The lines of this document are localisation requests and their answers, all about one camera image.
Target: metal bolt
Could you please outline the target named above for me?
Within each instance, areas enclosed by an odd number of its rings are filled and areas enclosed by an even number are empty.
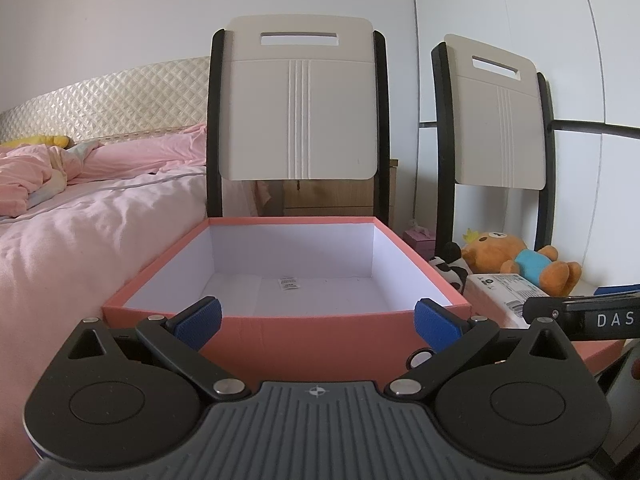
[[[422,385],[413,379],[396,379],[389,385],[395,396],[413,395],[422,389]]]
[[[417,368],[423,362],[431,359],[432,357],[433,357],[433,354],[431,352],[419,352],[411,358],[411,361],[409,362],[409,366],[412,369]]]
[[[214,391],[219,395],[235,395],[244,390],[244,383],[240,379],[220,379],[213,385]]]

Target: yellow plush toy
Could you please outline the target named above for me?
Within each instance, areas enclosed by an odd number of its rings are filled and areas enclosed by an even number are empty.
[[[45,144],[46,146],[58,146],[64,149],[68,146],[70,140],[69,137],[64,135],[35,135],[33,137],[8,140],[0,144],[0,146],[3,148],[17,148],[21,144]]]
[[[462,257],[473,272],[519,274],[550,296],[568,296],[582,275],[579,263],[558,261],[551,245],[531,251],[520,238],[496,232],[468,232],[465,241]]]

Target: box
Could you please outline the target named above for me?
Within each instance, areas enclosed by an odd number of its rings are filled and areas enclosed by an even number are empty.
[[[470,274],[465,298],[474,315],[487,316],[505,328],[526,328],[522,306],[527,298],[547,296],[519,274]],[[574,347],[592,373],[598,373],[620,356],[624,341],[574,341]]]
[[[426,261],[435,256],[436,236],[428,229],[415,227],[407,229],[402,233],[402,240]]]
[[[418,300],[470,315],[389,228],[340,217],[207,219],[113,296],[104,316],[113,328],[132,326],[206,295],[220,299],[224,319],[202,352],[254,388],[262,380],[383,386],[425,346],[414,330]]]

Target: cream tufted headboard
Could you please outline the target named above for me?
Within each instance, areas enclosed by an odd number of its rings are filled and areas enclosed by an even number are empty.
[[[122,140],[177,131],[206,120],[208,86],[208,56],[88,79],[0,113],[0,142],[39,134]]]

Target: blue shirt on teddy bear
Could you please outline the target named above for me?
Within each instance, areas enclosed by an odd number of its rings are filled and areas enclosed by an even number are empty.
[[[540,286],[540,272],[551,263],[551,260],[544,254],[523,249],[516,256],[515,262],[520,266],[520,275],[525,280]]]

